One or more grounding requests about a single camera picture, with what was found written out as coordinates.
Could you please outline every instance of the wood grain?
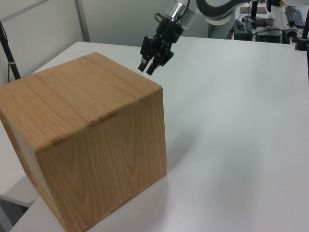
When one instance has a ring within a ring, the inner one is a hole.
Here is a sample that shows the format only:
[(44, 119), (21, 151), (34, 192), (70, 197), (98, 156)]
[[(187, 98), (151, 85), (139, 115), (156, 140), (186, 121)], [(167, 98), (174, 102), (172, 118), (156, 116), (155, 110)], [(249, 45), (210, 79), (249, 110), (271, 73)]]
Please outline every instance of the wood grain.
[(70, 232), (108, 216), (167, 172), (162, 92), (37, 155)]
[(89, 229), (167, 172), (162, 87), (99, 53), (0, 87), (0, 119), (68, 232)]
[(0, 110), (38, 153), (161, 91), (92, 53), (0, 87)]

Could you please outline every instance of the white table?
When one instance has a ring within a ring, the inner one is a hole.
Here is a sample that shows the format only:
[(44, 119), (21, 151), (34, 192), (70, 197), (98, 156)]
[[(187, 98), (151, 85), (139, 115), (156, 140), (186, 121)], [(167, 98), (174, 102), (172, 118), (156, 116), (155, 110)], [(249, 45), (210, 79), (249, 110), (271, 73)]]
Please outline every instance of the white table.
[[(76, 43), (43, 68), (93, 51), (135, 71), (140, 63), (137, 47)], [(143, 74), (163, 87), (168, 175), (89, 231), (307, 231), (306, 53), (185, 37), (173, 51)], [(12, 229), (24, 231), (64, 230), (40, 197)]]

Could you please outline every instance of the box side face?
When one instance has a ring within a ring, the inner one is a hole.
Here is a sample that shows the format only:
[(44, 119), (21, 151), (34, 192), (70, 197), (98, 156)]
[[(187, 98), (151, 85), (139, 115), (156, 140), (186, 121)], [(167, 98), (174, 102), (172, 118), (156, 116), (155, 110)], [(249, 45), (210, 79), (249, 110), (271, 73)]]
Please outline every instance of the box side face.
[(30, 148), (30, 146), (27, 144), (23, 136), (19, 133), (17, 128), (14, 126), (14, 124), (7, 120), (10, 128), (14, 134), (14, 137), (18, 143), (18, 146), (20, 148), (21, 154), (23, 156), (23, 159), (25, 160), (28, 170), (30, 173), (27, 173), (28, 177), (32, 181), (33, 178), (35, 178), (36, 182), (41, 186), (41, 188), (44, 190), (44, 192), (47, 194), (47, 196), (51, 199), (52, 202), (54, 202), (52, 194), (49, 191), (49, 188), (47, 186), (47, 183), (44, 179), (44, 176), (41, 172), (41, 169), (39, 167), (39, 164), (37, 162), (36, 156), (34, 154), (34, 151)]
[(167, 172), (162, 92), (37, 155), (68, 231), (85, 231)]
[(41, 196), (44, 198), (45, 202), (47, 203), (48, 207), (52, 210), (52, 212), (54, 213), (55, 217), (58, 219), (58, 221), (60, 222), (60, 224), (63, 226), (63, 228), (66, 228), (63, 219), (61, 217), (61, 214), (59, 212), (59, 210), (57, 209), (54, 201), (50, 198), (51, 194), (49, 193), (50, 197), (48, 196), (48, 194), (46, 193), (46, 191), (43, 189), (43, 187), (40, 185), (40, 183), (38, 182), (38, 180), (36, 179), (36, 177), (32, 174), (31, 170), (28, 167), (28, 164), (26, 162), (26, 159), (19, 147), (19, 144), (13, 134), (13, 131), (10, 127), (10, 124), (8, 122), (8, 120), (6, 119), (6, 117), (4, 116), (4, 114), (0, 111), (0, 120), (3, 124), (3, 127), (13, 145), (13, 148), (18, 156), (19, 161), (21, 162), (21, 165), (23, 167), (23, 169), (25, 170), (25, 173), (27, 174), (28, 178), (31, 180), (31, 182), (33, 183), (33, 185), (35, 186), (35, 188), (37, 189), (37, 191), (41, 194)]
[(23, 154), (22, 154), (22, 152), (20, 150), (20, 147), (19, 147), (19, 145), (18, 145), (18, 143), (17, 143), (17, 141), (15, 139), (15, 136), (14, 136), (13, 131), (12, 131), (10, 125), (9, 125), (8, 120), (6, 119), (6, 117), (4, 116), (4, 114), (1, 111), (0, 111), (0, 120), (1, 120), (1, 122), (3, 124), (3, 127), (4, 127), (8, 137), (10, 139), (10, 142), (11, 142), (11, 144), (12, 144), (12, 146), (13, 146), (16, 154), (17, 154), (17, 157), (18, 157), (18, 159), (19, 159), (19, 161), (20, 161), (20, 163), (21, 163), (25, 173), (27, 175), (29, 175), (30, 174), (30, 170), (29, 170), (29, 167), (27, 165), (27, 162), (26, 162), (26, 160), (25, 160), (25, 158), (24, 158), (24, 156), (23, 156)]

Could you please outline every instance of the keyboard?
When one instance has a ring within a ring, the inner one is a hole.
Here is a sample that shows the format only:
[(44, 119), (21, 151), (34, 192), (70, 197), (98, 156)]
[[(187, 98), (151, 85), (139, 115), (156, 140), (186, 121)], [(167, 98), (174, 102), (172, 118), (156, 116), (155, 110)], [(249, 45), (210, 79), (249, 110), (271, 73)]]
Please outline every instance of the keyboard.
[(285, 8), (286, 18), (288, 19), (288, 23), (292, 20), (295, 21), (295, 27), (299, 29), (304, 29), (305, 21), (302, 13), (299, 9), (295, 9), (292, 7)]

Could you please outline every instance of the white wall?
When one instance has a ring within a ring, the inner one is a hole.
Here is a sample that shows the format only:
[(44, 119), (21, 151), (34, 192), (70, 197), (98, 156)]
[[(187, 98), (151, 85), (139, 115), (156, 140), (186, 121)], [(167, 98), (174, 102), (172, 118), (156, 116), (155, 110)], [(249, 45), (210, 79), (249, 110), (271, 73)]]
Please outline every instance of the white wall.
[[(154, 36), (155, 13), (163, 13), (169, 0), (81, 0), (91, 42), (141, 46)], [(207, 37), (208, 23), (197, 15), (183, 36)]]
[[(3, 7), (5, 1), (0, 0), (0, 8)], [(22, 77), (83, 40), (74, 0), (49, 0), (4, 22), (3, 26)], [(5, 83), (7, 59), (0, 46), (0, 86)]]
[(33, 6), (36, 3), (42, 2), (41, 0), (26, 0), (26, 1), (19, 1), (19, 0), (1, 0), (0, 7), (0, 20), (3, 21), (4, 18), (11, 16), (19, 11), (22, 11), (25, 8)]

